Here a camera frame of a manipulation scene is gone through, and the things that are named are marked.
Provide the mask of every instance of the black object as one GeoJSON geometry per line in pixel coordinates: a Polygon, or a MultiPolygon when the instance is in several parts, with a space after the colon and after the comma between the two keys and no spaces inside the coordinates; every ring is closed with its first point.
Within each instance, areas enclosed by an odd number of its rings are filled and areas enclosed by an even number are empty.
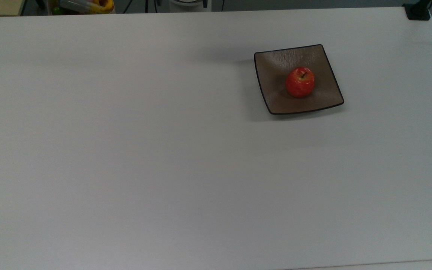
{"type": "Polygon", "coordinates": [[[403,4],[406,10],[406,17],[412,21],[429,21],[431,18],[429,9],[431,6],[432,0],[420,0],[416,4],[403,4]]]}
{"type": "Polygon", "coordinates": [[[39,9],[45,9],[46,8],[46,6],[44,5],[44,2],[43,2],[43,0],[36,0],[36,3],[37,3],[37,5],[38,5],[38,7],[39,7],[39,9]]]}

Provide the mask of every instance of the cable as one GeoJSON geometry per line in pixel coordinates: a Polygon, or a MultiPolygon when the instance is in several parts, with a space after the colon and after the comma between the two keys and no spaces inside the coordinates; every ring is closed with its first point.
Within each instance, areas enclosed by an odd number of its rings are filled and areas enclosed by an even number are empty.
{"type": "Polygon", "coordinates": [[[132,0],[129,0],[129,3],[127,3],[127,6],[126,6],[126,8],[123,11],[123,14],[126,13],[126,11],[128,10],[128,7],[131,5],[131,3],[132,3],[132,0]]]}
{"type": "MultiPolygon", "coordinates": [[[[126,13],[126,11],[128,10],[128,7],[131,5],[132,0],[129,0],[129,3],[127,3],[126,8],[123,11],[123,14],[126,13]]],[[[144,13],[148,13],[148,5],[149,5],[149,0],[146,0],[146,3],[144,4],[144,13]]]]}

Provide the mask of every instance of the square plate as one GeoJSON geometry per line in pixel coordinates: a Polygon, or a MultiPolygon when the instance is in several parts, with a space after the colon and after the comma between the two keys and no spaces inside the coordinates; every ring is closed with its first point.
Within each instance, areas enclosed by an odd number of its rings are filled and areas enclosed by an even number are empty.
{"type": "Polygon", "coordinates": [[[329,65],[323,45],[263,51],[254,54],[259,87],[271,114],[307,113],[344,103],[343,95],[329,65]],[[304,66],[314,73],[314,89],[307,97],[297,99],[286,91],[286,77],[304,66]]]}

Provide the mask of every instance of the apple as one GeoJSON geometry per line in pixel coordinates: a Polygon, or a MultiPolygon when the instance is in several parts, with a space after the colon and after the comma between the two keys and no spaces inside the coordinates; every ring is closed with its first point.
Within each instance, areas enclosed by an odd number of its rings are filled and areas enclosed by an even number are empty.
{"type": "Polygon", "coordinates": [[[295,98],[311,94],[314,88],[314,74],[307,67],[297,67],[286,78],[286,90],[295,98]]]}

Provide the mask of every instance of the floor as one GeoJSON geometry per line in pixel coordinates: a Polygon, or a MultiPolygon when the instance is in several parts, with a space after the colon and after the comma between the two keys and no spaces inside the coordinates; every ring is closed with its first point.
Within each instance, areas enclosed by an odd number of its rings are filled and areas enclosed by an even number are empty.
{"type": "MultiPolygon", "coordinates": [[[[123,13],[131,0],[113,0],[117,14],[123,13]]],[[[154,0],[149,0],[148,12],[154,13],[154,0]]],[[[316,8],[357,8],[357,7],[401,7],[403,3],[415,3],[416,0],[213,0],[213,12],[278,10],[278,9],[316,9],[316,8]]],[[[132,0],[126,13],[143,13],[145,0],[132,0]]],[[[158,7],[158,12],[167,11],[167,0],[158,7]]],[[[23,16],[47,15],[40,10],[35,0],[26,0],[23,16]]]]}

